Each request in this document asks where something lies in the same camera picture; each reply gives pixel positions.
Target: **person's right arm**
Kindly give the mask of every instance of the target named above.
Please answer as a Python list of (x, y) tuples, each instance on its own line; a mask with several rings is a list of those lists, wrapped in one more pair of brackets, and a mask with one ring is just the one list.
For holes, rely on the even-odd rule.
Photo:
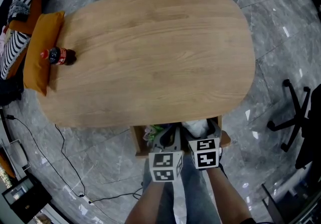
[(208, 168), (217, 210), (223, 224), (240, 224), (252, 218), (251, 213), (220, 168)]

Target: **oval tabletop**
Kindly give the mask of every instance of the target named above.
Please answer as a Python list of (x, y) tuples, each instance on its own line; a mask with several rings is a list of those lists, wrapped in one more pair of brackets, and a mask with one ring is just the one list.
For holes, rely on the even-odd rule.
[(68, 15), (46, 116), (65, 127), (190, 121), (235, 108), (254, 77), (247, 21), (232, 0), (100, 0)]

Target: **black metal frame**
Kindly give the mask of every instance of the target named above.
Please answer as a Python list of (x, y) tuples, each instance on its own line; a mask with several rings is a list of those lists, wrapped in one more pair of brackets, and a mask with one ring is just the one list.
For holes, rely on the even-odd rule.
[(295, 108), (295, 115), (294, 118), (292, 118), (289, 121), (286, 121), (282, 124), (279, 125), (275, 125), (275, 123), (273, 121), (269, 121), (267, 124), (267, 127), (269, 129), (271, 129), (272, 131), (278, 131), (278, 130), (282, 130), (288, 127), (291, 127), (294, 125), (294, 129), (292, 131), (291, 137), (289, 139), (289, 142), (287, 144), (283, 143), (281, 145), (281, 149), (285, 152), (287, 152), (290, 148), (290, 146), (292, 145), (297, 133), (299, 132), (300, 128), (304, 125), (305, 123), (305, 112), (306, 112), (306, 108), (309, 102), (309, 97), (310, 97), (310, 91), (311, 89), (308, 86), (305, 86), (303, 88), (303, 91), (306, 92), (306, 96), (303, 102), (302, 107), (300, 107), (299, 101), (297, 99), (296, 93), (294, 91), (293, 85), (291, 84), (289, 79), (286, 79), (283, 81), (283, 86), (288, 87), (290, 89), (291, 92), (291, 96), (292, 96), (292, 100), (293, 100), (293, 104), (294, 104), (294, 108)]

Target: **jeans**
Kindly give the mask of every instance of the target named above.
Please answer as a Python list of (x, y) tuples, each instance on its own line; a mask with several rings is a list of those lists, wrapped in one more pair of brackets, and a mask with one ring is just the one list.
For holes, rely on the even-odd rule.
[[(181, 177), (185, 192), (187, 224), (220, 224), (220, 218), (209, 196), (202, 172), (197, 170), (190, 156), (184, 156)], [(151, 182), (149, 162), (146, 160), (143, 193)], [(173, 224), (174, 217), (174, 189), (171, 182), (166, 182), (160, 199), (157, 222)]]

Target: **white box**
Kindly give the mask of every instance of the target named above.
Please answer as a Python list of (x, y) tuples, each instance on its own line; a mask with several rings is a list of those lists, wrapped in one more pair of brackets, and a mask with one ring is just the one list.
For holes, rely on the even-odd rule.
[(219, 166), (220, 138), (189, 141), (191, 157), (197, 169)]
[(183, 168), (183, 151), (149, 153), (149, 170), (154, 182), (173, 182)]

